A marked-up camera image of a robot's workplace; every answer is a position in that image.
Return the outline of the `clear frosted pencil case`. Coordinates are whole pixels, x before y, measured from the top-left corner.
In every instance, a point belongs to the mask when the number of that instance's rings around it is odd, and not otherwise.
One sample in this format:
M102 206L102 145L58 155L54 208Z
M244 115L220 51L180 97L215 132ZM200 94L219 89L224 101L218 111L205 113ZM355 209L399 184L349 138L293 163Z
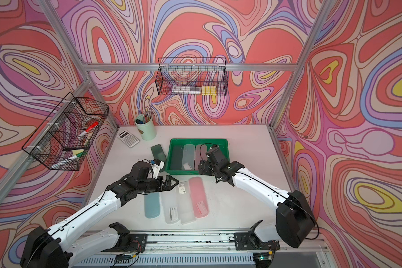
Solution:
M183 147L182 169L194 170L195 166L195 146L186 144Z

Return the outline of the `dark green pencil case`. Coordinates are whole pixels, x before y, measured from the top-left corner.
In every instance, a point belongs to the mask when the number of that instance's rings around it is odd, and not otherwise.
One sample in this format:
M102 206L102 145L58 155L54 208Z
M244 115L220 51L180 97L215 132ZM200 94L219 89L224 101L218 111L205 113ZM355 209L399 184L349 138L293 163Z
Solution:
M171 164L170 170L181 170L183 161L183 149L182 145L173 146L173 151L171 154Z

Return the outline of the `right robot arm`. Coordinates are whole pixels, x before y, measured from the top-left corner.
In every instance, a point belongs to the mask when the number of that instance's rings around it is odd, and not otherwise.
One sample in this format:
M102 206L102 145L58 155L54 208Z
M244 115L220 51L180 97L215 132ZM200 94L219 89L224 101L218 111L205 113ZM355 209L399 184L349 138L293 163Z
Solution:
M240 245L262 249L270 241L282 240L297 249L312 229L318 227L303 193L288 192L269 184L243 164L230 162L217 145L201 157L198 167L200 174L214 176L216 183L225 182L242 189L275 211L272 221L259 220L245 233L245 238L239 239L235 234L234 240Z

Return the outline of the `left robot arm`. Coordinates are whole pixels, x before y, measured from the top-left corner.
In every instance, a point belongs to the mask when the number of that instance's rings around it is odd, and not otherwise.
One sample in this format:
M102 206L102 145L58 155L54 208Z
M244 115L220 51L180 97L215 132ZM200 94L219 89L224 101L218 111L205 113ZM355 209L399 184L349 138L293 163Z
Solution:
M168 192L178 186L179 181L171 175L159 174L163 166L158 159L138 161L128 174L108 185L98 198L78 212L47 229L38 227L31 231L21 267L72 268L104 250L127 251L131 247L131 234L118 222L85 238L81 236L138 195Z

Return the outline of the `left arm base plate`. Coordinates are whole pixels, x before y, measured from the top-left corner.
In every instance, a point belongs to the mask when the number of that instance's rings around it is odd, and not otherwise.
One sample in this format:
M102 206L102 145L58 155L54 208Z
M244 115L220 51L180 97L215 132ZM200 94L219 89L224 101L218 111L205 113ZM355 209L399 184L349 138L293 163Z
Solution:
M126 234L121 240L120 250L122 252L135 250L139 253L143 253L145 252L146 245L147 245L146 233Z

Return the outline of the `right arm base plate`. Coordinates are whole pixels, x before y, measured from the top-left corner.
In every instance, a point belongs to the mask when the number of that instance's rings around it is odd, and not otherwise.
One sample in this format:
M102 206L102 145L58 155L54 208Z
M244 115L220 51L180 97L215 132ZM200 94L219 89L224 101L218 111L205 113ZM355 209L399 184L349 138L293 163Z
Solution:
M253 233L249 232L236 232L229 238L231 242L234 242L237 251L278 251L280 250L280 244L277 240L268 242L262 242Z

